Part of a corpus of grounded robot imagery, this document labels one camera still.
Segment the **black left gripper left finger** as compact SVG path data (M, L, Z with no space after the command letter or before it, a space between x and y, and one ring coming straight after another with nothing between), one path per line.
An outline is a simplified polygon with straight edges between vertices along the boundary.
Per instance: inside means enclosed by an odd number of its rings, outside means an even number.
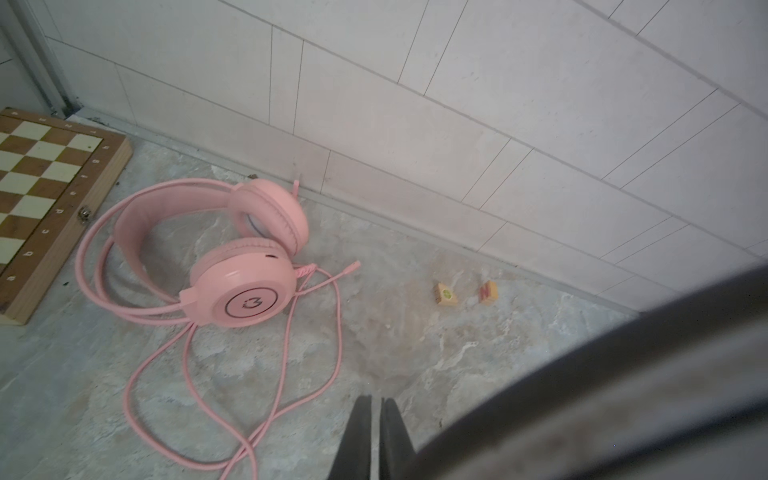
M372 397L359 396L351 410L328 480L369 480Z

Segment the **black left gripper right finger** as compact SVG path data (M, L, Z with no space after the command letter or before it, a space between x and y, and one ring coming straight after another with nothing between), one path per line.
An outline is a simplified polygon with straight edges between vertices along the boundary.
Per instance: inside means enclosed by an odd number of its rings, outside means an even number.
M396 401L381 401L379 419L379 479L401 479L415 450Z

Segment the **pink headphones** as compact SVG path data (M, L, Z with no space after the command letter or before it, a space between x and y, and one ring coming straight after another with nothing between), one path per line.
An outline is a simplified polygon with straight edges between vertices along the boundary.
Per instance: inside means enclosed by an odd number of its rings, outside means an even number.
M114 205L85 234L76 253L76 280L94 304L132 323L259 324L303 296L298 280L318 269L293 262L309 240L298 193L297 185L286 190L266 179L232 185L191 178L150 186ZM140 259L146 235L164 220L209 211L227 212L239 238L200 258L190 270L188 288L178 295L164 292ZM163 300L162 306L127 307L108 299L102 274L112 247L119 248L133 273Z

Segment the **white black headphones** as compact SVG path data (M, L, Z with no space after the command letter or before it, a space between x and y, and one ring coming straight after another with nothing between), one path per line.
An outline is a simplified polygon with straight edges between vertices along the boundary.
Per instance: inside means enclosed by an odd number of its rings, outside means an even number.
M647 312L510 385L409 479L763 479L767 271Z

